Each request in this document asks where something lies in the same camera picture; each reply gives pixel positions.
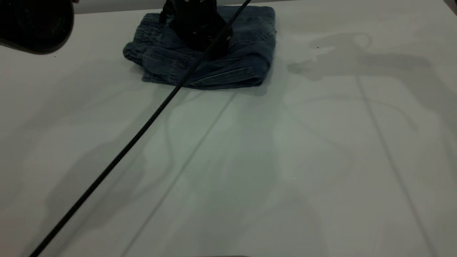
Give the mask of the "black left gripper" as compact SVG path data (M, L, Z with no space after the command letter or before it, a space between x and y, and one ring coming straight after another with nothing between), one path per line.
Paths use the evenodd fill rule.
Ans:
M167 0L160 13L160 24L165 24L167 19L172 19L169 26L190 49L205 51L212 45L208 54L212 60L227 54L233 29L229 26L216 38L226 27L217 11L217 1Z

